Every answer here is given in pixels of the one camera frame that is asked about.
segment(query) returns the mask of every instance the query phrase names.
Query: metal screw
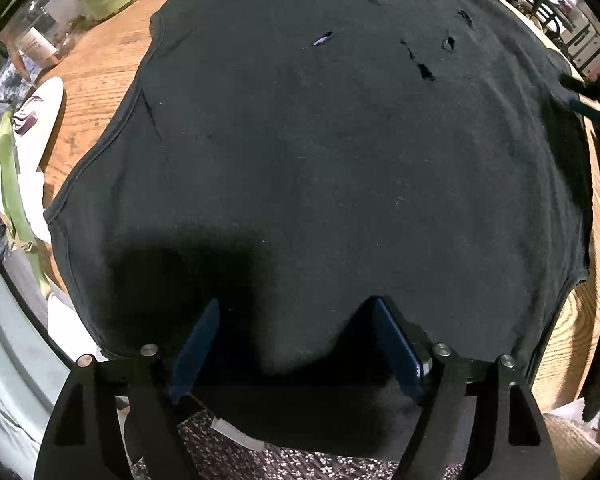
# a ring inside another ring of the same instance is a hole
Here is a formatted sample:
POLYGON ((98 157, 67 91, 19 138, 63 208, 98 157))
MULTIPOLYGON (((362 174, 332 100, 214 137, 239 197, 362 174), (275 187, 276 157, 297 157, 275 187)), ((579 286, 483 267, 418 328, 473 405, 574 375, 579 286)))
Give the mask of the metal screw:
POLYGON ((140 349, 140 353, 144 357, 152 357, 152 356, 154 356, 154 355, 156 355, 158 353, 158 345, 155 345, 153 343, 149 343, 147 345, 144 345, 140 349))
POLYGON ((92 361, 93 361, 93 357, 91 357, 89 354, 85 354, 85 355, 81 355, 80 357, 78 357, 78 360, 76 361, 76 363, 80 368, 86 368, 87 366, 89 366, 91 364, 92 361))
POLYGON ((444 343, 438 343, 435 345, 433 347, 433 351, 440 357, 449 357, 451 355, 451 348, 449 348, 449 345, 445 345, 444 343))
POLYGON ((513 357, 507 354, 500 356, 500 362, 507 368, 513 368, 516 365, 516 362, 513 360, 513 357))

